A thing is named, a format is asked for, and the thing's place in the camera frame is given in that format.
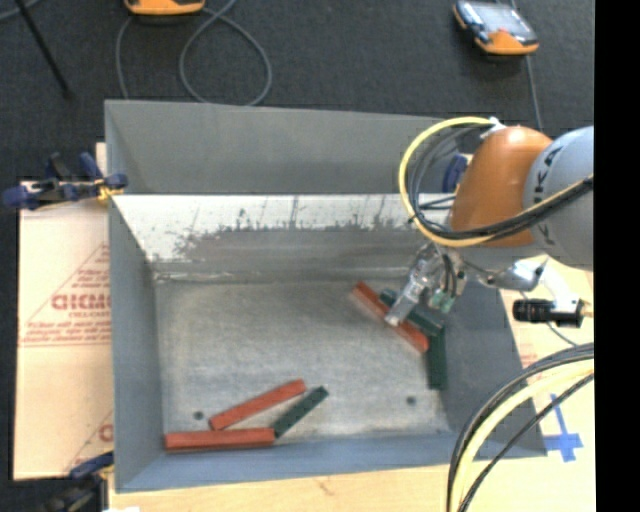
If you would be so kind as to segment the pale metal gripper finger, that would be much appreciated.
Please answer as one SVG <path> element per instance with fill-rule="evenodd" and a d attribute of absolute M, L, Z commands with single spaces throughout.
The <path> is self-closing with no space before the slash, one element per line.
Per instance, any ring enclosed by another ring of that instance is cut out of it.
<path fill-rule="evenodd" d="M 405 297 L 384 293 L 383 298 L 389 306 L 385 315 L 385 321 L 390 325 L 400 325 L 407 315 Z"/>
<path fill-rule="evenodd" d="M 418 299 L 400 296 L 394 304 L 395 325 L 399 326 L 400 324 L 402 324 L 407 319 L 409 314 L 413 311 L 413 309 L 418 305 L 418 303 Z"/>

